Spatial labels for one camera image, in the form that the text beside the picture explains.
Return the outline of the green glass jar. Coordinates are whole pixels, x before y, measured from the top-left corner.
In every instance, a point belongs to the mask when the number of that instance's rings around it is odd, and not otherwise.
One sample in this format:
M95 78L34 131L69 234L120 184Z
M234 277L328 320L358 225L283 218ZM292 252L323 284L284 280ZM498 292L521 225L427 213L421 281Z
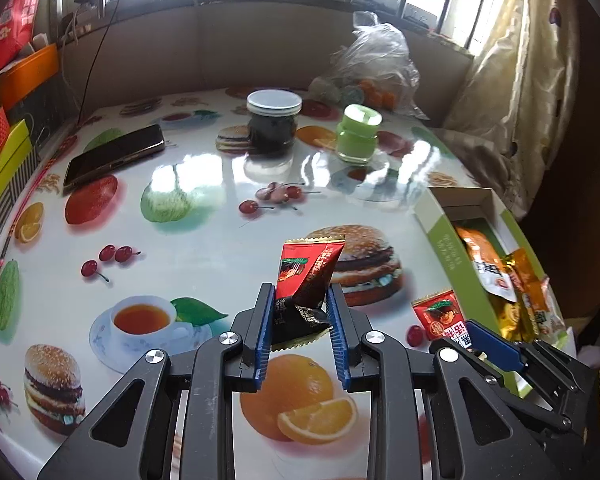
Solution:
M366 165L377 148L377 133L382 116L361 104L350 104L337 126L336 154L352 165Z

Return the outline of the yellow green box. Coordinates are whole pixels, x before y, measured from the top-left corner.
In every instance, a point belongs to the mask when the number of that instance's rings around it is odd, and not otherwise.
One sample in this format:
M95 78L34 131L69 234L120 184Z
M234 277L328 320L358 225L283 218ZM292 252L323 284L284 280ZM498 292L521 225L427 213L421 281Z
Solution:
M29 128L23 119L10 127L9 136L0 151L0 197L31 152Z

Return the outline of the clear plastic bag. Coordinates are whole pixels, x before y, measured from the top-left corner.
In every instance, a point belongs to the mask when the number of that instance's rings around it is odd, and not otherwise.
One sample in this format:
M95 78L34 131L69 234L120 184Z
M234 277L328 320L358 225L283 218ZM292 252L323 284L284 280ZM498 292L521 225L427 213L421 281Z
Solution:
M368 11L354 12L352 24L352 44L332 54L327 72L311 81L312 96L340 107L363 104L425 120L415 102L419 71L404 33Z

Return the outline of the dark jar white lid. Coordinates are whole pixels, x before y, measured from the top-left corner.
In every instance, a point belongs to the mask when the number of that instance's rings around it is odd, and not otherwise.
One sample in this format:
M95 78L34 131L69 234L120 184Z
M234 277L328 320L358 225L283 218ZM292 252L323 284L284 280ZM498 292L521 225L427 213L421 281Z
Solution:
M283 154L294 144L301 96L288 90L262 89L247 96L249 141L261 154Z

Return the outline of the orange snack pouch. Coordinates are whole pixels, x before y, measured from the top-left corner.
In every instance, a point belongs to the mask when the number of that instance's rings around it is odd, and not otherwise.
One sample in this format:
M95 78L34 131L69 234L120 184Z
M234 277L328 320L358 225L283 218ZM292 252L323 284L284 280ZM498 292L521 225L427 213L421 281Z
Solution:
M483 289L490 295L517 301L513 282L489 240L475 229L456 226L455 231L465 245Z
M538 278L524 248L506 255L504 264L521 301L522 339L556 344L566 326L550 291L550 280Z

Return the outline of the green white gift box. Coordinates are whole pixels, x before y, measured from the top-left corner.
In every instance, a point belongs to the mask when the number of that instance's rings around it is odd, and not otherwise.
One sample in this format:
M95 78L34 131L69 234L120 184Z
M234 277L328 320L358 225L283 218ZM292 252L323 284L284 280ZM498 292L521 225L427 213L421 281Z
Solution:
M508 341L568 348L550 279L514 216L488 188L430 188L415 214L460 302Z

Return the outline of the red black snack packet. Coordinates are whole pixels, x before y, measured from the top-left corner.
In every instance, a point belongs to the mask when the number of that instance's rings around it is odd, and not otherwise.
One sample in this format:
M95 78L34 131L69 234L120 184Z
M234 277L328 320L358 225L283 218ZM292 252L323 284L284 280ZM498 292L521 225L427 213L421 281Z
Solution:
M345 244L340 237L286 240L275 287L273 351L310 344L329 331L323 304Z

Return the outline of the long gold snack bar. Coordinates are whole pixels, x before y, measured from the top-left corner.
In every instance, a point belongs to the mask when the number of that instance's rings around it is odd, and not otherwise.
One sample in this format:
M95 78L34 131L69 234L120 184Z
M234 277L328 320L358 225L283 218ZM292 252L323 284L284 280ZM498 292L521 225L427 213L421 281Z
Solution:
M490 295L489 300L498 322L498 332L508 341L524 339L524 326L521 321L520 305L500 296Z

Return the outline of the red snack bag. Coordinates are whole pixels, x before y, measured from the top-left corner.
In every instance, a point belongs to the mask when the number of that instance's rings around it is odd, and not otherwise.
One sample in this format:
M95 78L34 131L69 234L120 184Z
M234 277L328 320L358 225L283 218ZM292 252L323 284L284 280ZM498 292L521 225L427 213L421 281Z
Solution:
M33 36L40 0L8 0L0 14L0 71L11 63Z

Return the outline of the beige patterned curtain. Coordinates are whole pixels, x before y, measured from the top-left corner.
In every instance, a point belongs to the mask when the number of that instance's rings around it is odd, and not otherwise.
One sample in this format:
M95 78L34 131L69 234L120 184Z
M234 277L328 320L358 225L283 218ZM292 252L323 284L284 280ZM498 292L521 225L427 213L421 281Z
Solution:
M531 209L576 100L577 0L502 0L437 134L518 218Z

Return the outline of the orange box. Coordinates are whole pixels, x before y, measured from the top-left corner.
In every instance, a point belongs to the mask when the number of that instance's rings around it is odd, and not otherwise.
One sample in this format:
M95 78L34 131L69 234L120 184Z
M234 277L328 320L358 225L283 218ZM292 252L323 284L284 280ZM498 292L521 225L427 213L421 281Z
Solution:
M5 112L59 72L58 49L50 44L0 75L0 103Z

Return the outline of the black smartphone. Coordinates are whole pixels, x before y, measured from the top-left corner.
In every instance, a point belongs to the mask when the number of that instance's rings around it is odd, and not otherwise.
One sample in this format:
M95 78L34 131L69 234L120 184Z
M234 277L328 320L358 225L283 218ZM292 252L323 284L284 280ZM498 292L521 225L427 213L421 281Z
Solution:
M114 170L161 153L166 140L159 125L117 136L71 159L62 187L68 193Z

